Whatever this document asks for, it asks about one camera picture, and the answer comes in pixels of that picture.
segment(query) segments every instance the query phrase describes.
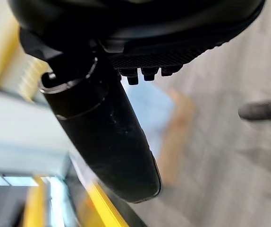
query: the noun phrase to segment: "gray floor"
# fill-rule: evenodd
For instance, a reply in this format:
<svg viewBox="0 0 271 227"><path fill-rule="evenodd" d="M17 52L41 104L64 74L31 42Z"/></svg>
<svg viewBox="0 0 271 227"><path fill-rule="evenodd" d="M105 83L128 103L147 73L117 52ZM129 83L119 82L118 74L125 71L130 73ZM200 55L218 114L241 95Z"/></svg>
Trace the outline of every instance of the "gray floor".
<svg viewBox="0 0 271 227"><path fill-rule="evenodd" d="M134 210L150 227L270 227L271 122L242 122L237 108L271 99L271 0L240 36L156 83L198 111L178 184Z"/></svg>

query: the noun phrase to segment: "yellow object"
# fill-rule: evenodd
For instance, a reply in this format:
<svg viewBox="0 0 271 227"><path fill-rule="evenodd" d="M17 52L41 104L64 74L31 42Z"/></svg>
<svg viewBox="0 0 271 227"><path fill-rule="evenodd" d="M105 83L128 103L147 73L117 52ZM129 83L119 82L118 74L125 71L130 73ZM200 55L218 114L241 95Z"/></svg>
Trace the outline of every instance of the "yellow object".
<svg viewBox="0 0 271 227"><path fill-rule="evenodd" d="M18 23L11 16L4 33L0 35L0 76L10 62L18 43Z"/></svg>
<svg viewBox="0 0 271 227"><path fill-rule="evenodd" d="M128 227L126 221L97 183L90 185L87 193L105 227Z"/></svg>
<svg viewBox="0 0 271 227"><path fill-rule="evenodd" d="M38 186L27 192L23 227L45 227L45 184L39 176L34 180Z"/></svg>
<svg viewBox="0 0 271 227"><path fill-rule="evenodd" d="M82 227L105 227L101 217L99 216L92 200L87 192L84 192L82 202L77 210L77 217Z"/></svg>
<svg viewBox="0 0 271 227"><path fill-rule="evenodd" d="M18 91L25 100L32 102L32 99L38 90L38 80L46 71L47 67L48 64L40 59L34 58L30 61L29 68L22 77Z"/></svg>

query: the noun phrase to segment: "yellow pole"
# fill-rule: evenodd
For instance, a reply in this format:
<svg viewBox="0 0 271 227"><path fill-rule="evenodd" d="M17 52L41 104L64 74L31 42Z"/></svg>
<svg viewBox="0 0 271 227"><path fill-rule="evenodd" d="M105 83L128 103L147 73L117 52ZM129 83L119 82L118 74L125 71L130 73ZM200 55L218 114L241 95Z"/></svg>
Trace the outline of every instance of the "yellow pole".
<svg viewBox="0 0 271 227"><path fill-rule="evenodd" d="M98 183L90 185L87 189L87 193L105 227L128 227L126 221L122 218Z"/></svg>
<svg viewBox="0 0 271 227"><path fill-rule="evenodd" d="M34 180L38 186L27 192L23 227L45 227L45 184L39 176Z"/></svg>
<svg viewBox="0 0 271 227"><path fill-rule="evenodd" d="M8 65L15 49L18 46L18 23L11 16L3 34L0 36L0 76Z"/></svg>

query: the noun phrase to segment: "light blue fabric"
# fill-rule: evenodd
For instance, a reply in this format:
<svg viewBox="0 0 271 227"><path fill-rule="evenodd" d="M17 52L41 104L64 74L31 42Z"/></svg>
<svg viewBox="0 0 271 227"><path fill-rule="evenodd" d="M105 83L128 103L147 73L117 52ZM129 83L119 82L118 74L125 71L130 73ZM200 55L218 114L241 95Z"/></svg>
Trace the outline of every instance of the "light blue fabric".
<svg viewBox="0 0 271 227"><path fill-rule="evenodd" d="M140 73L138 85L127 85L125 78L122 79L122 83L146 134L150 150L157 157L160 152L163 133L174 108L174 102L152 82L144 81L143 75Z"/></svg>

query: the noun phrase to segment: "white wall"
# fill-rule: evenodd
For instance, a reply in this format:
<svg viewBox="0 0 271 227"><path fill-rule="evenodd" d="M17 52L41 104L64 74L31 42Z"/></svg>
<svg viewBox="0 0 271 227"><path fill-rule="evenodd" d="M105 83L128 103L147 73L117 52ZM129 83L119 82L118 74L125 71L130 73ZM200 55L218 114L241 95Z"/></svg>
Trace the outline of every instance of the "white wall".
<svg viewBox="0 0 271 227"><path fill-rule="evenodd" d="M0 93L0 171L61 173L71 147L50 109Z"/></svg>

